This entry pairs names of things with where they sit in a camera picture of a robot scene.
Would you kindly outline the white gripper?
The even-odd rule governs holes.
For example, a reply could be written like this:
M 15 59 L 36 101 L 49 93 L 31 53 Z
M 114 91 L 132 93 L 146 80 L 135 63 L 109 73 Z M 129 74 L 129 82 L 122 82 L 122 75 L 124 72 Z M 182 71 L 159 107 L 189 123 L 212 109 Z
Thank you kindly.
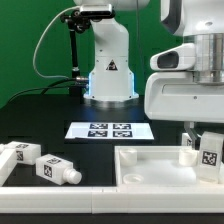
M 201 137 L 194 122 L 224 123 L 224 86 L 200 85 L 190 72 L 158 72 L 146 83 L 144 112 L 151 120 L 184 121 L 193 147 Z

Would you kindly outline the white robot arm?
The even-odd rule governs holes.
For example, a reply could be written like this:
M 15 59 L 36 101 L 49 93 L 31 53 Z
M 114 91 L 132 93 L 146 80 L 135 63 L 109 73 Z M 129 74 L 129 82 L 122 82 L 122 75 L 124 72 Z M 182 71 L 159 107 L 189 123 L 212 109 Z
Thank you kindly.
M 151 120 L 224 124 L 224 0 L 158 0 L 160 23 L 148 46 L 151 74 L 144 112 Z M 150 0 L 74 0 L 95 36 L 95 66 L 85 100 L 98 105 L 135 98 L 128 69 L 128 32 L 118 11 L 145 8 Z

